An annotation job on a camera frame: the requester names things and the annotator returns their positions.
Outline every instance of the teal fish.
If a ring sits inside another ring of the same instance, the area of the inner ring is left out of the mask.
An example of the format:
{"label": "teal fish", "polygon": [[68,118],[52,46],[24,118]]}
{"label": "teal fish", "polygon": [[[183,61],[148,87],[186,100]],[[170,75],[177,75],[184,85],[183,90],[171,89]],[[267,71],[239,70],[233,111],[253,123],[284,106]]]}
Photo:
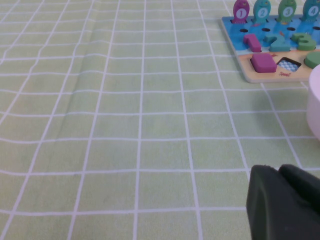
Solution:
{"label": "teal fish", "polygon": [[302,21],[310,23],[315,22],[320,12],[320,0],[306,0],[302,12]]}
{"label": "teal fish", "polygon": [[253,6],[253,23],[264,24],[267,22],[271,11],[271,3],[269,0],[257,0]]}

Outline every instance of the black object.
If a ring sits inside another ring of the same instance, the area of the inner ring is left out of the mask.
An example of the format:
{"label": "black object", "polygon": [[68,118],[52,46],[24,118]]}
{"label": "black object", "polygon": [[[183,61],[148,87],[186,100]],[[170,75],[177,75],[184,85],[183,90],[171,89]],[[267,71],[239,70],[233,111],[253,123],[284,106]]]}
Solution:
{"label": "black object", "polygon": [[320,240],[320,179],[289,164],[255,165],[246,211],[253,240]]}

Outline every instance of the green puzzle piece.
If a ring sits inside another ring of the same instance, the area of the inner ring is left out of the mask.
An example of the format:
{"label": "green puzzle piece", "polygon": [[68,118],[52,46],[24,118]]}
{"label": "green puzzle piece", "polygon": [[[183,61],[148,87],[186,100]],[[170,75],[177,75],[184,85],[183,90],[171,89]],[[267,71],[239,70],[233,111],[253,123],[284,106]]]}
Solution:
{"label": "green puzzle piece", "polygon": [[320,51],[309,52],[305,57],[304,64],[311,69],[320,65]]}
{"label": "green puzzle piece", "polygon": [[317,45],[317,42],[306,33],[295,33],[292,35],[291,39],[292,41],[298,43],[297,49],[300,51],[312,51]]}

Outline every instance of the pink puzzle piece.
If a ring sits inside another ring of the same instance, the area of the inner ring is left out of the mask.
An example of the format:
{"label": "pink puzzle piece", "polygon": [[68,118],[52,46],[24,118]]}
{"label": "pink puzzle piece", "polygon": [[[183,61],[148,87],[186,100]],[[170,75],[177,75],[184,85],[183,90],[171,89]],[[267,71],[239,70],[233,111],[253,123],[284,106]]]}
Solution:
{"label": "pink puzzle piece", "polygon": [[243,37],[243,42],[249,45],[249,48],[254,53],[261,52],[261,44],[254,33],[247,34]]}
{"label": "pink puzzle piece", "polygon": [[277,64],[269,53],[254,53],[251,63],[257,73],[275,73]]}

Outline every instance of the white bowl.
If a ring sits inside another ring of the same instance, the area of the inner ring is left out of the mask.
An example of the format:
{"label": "white bowl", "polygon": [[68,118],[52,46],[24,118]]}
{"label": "white bowl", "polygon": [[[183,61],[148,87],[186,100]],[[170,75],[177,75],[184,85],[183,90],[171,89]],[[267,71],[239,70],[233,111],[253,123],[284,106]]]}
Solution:
{"label": "white bowl", "polygon": [[309,77],[306,119],[311,131],[320,140],[320,65],[312,70]]}

